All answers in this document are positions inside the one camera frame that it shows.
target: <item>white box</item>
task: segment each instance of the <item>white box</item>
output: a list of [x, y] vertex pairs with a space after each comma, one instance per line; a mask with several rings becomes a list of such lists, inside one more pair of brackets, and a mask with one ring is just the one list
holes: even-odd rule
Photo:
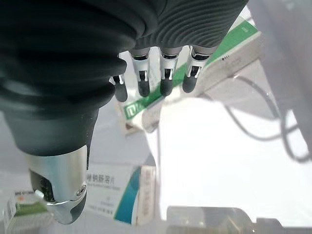
[[156, 168], [91, 164], [85, 210], [134, 226], [154, 218]]

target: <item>black fingertip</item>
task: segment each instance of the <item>black fingertip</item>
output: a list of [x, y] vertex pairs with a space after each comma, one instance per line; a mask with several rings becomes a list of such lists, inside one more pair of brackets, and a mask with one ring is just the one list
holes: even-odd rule
[[127, 89], [125, 84], [116, 83], [115, 85], [115, 96], [118, 101], [124, 102], [128, 98]]
[[160, 82], [160, 93], [164, 97], [168, 96], [172, 92], [172, 80], [162, 79]]
[[182, 88], [185, 93], [190, 93], [194, 90], [197, 79], [195, 77], [184, 76]]
[[138, 91], [142, 97], [147, 97], [150, 94], [150, 82], [149, 81], [139, 81]]

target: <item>robotic hand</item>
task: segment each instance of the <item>robotic hand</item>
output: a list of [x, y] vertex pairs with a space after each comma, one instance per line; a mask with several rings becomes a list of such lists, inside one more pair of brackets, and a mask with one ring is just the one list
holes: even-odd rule
[[[0, 109], [24, 152], [36, 194], [63, 224], [81, 214], [98, 110], [127, 99], [130, 51], [138, 89], [149, 94], [149, 48], [161, 50], [161, 93], [172, 90], [182, 46], [192, 47], [191, 92], [247, 0], [2, 0]], [[113, 78], [115, 86], [109, 82]]]

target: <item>green and white box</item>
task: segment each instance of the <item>green and white box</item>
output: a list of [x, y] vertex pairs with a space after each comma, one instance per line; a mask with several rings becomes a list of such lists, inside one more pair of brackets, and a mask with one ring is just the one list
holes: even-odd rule
[[85, 210], [134, 226], [154, 218], [156, 168], [91, 164]]
[[54, 219], [33, 191], [16, 191], [3, 211], [6, 234], [36, 233]]
[[[137, 90], [137, 79], [135, 77], [131, 59], [127, 52], [121, 57], [128, 62], [125, 73], [125, 83], [128, 90], [128, 99], [124, 103], [118, 103], [122, 126], [132, 126], [137, 129], [149, 131], [159, 122], [162, 105], [176, 102], [181, 98], [197, 97], [214, 83], [219, 82], [227, 76], [233, 75], [246, 65], [257, 60], [261, 55], [261, 32], [238, 17], [229, 32], [211, 56], [205, 68], [197, 79], [195, 89], [186, 94], [182, 91], [181, 84], [187, 68], [186, 61], [189, 55], [189, 47], [184, 46], [180, 52], [173, 75], [173, 91], [164, 98], [160, 94], [160, 70], [159, 52], [156, 48], [150, 51], [150, 89], [148, 97], [141, 97]], [[125, 127], [125, 132], [133, 130]]]

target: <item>black cable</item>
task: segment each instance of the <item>black cable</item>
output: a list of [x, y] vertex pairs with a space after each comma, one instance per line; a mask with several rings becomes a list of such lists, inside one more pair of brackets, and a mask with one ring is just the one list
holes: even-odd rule
[[285, 150], [286, 150], [287, 154], [289, 155], [289, 157], [291, 159], [295, 160], [296, 162], [299, 162], [299, 163], [306, 163], [306, 162], [311, 161], [312, 160], [311, 154], [306, 154], [306, 155], [301, 156], [301, 157], [294, 155], [292, 149], [290, 148], [289, 141], [287, 138], [288, 133], [287, 133], [287, 129], [286, 129], [286, 120], [284, 117], [281, 119], [280, 127], [281, 127], [282, 141], [283, 141], [283, 144], [285, 146]]
[[[245, 77], [242, 77], [242, 76], [238, 76], [236, 77], [236, 79], [246, 83], [247, 85], [251, 86], [253, 89], [255, 89], [262, 97], [263, 99], [265, 100], [265, 102], [267, 103], [268, 107], [270, 108], [272, 114], [275, 116], [275, 117], [278, 117], [280, 116], [279, 113], [278, 113], [278, 110], [277, 108], [275, 107], [273, 101], [267, 97], [267, 93], [261, 88], [259, 87], [257, 84], [255, 84], [253, 81], [245, 78]], [[289, 157], [293, 160], [295, 160], [296, 162], [299, 162], [299, 163], [306, 163], [308, 161], [311, 161], [312, 160], [312, 155], [311, 154], [306, 154], [305, 156], [302, 156], [302, 157], [298, 157], [298, 156], [295, 156], [293, 151], [291, 150], [290, 148], [290, 145], [289, 145], [289, 141], [288, 141], [288, 138], [287, 138], [287, 135], [291, 132], [293, 132], [294, 130], [296, 130], [298, 128], [298, 124], [296, 124], [295, 126], [289, 128], [289, 129], [286, 129], [286, 117], [285, 116], [280, 116], [280, 129], [281, 129], [281, 134], [277, 134], [277, 135], [274, 135], [274, 136], [270, 136], [270, 137], [258, 137], [258, 136], [255, 136], [253, 134], [251, 134], [250, 132], [247, 131], [246, 128], [243, 127], [243, 125], [238, 121], [238, 119], [235, 117], [235, 115], [232, 113], [231, 109], [227, 106], [225, 106], [225, 109], [226, 111], [229, 113], [229, 115], [231, 116], [231, 118], [233, 119], [233, 121], [237, 124], [237, 126], [245, 133], [247, 134], [248, 136], [250, 136], [251, 138], [254, 138], [256, 140], [259, 140], [259, 141], [270, 141], [270, 140], [275, 140], [275, 139], [278, 139], [278, 138], [281, 138], [282, 141], [283, 141], [283, 144], [284, 144], [284, 147], [285, 147], [285, 150], [287, 152], [287, 154], [289, 155]]]
[[[237, 80], [240, 80], [242, 82], [244, 82], [245, 84], [251, 86], [254, 90], [256, 90], [262, 97], [263, 99], [265, 100], [265, 102], [267, 103], [270, 111], [272, 112], [272, 114], [274, 115], [274, 117], [279, 117], [279, 113], [278, 113], [278, 110], [277, 108], [275, 107], [273, 101], [267, 97], [267, 92], [265, 92], [260, 86], [258, 86], [256, 83], [254, 83], [253, 81], [245, 78], [245, 77], [242, 77], [242, 76], [238, 76], [236, 77], [235, 79]], [[205, 94], [204, 95], [207, 99], [210, 99], [212, 100], [212, 98]], [[255, 139], [255, 140], [258, 140], [258, 141], [271, 141], [271, 140], [275, 140], [275, 139], [278, 139], [278, 138], [281, 138], [282, 137], [282, 134], [276, 134], [276, 135], [273, 135], [273, 136], [269, 136], [269, 137], [259, 137], [259, 136], [256, 136], [252, 133], [250, 133], [240, 122], [239, 120], [236, 118], [236, 116], [233, 114], [233, 112], [231, 111], [231, 109], [228, 107], [228, 106], [225, 106], [225, 109], [226, 111], [228, 112], [228, 114], [230, 115], [230, 117], [233, 119], [233, 121], [236, 123], [236, 125], [240, 128], [240, 130], [242, 132], [244, 132], [246, 135], [248, 135], [249, 137]], [[298, 128], [298, 125], [295, 125], [295, 126], [292, 126], [291, 128], [289, 129], [285, 129], [285, 133], [286, 134], [289, 134], [291, 132], [293, 132], [294, 130], [296, 130]]]
[[[235, 117], [235, 115], [233, 114], [233, 112], [230, 110], [229, 107], [225, 106], [226, 111], [228, 112], [228, 114], [231, 116], [231, 118], [233, 119], [233, 121], [237, 124], [237, 126], [240, 128], [240, 130], [242, 130], [246, 135], [248, 135], [249, 137], [255, 139], [255, 140], [259, 140], [259, 141], [271, 141], [271, 140], [276, 140], [282, 137], [282, 134], [276, 134], [273, 136], [268, 136], [268, 137], [259, 137], [256, 136], [250, 132], [248, 132], [248, 130], [238, 121], [238, 119]], [[292, 126], [289, 129], [285, 129], [286, 133], [289, 134], [291, 132], [293, 132], [294, 130], [296, 130], [298, 128], [298, 125], [296, 124], [295, 126]]]

